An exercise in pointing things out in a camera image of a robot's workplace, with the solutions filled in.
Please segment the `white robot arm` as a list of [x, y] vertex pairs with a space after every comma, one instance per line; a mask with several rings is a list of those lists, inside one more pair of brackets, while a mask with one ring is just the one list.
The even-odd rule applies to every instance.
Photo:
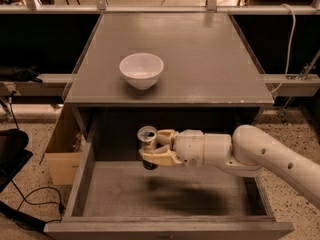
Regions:
[[149, 170], [158, 166], [214, 166], [232, 175], [254, 177], [265, 168], [320, 207], [320, 165], [255, 126], [241, 125], [232, 135], [144, 126], [137, 138], [139, 154]]

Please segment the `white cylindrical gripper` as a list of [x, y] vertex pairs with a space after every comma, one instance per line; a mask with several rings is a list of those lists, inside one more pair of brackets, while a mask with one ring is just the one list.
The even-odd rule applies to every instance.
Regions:
[[185, 130], [181, 133], [173, 129], [159, 130], [157, 141], [162, 147], [154, 150], [139, 149], [144, 161], [160, 166], [200, 166], [203, 163], [204, 133], [200, 130]]

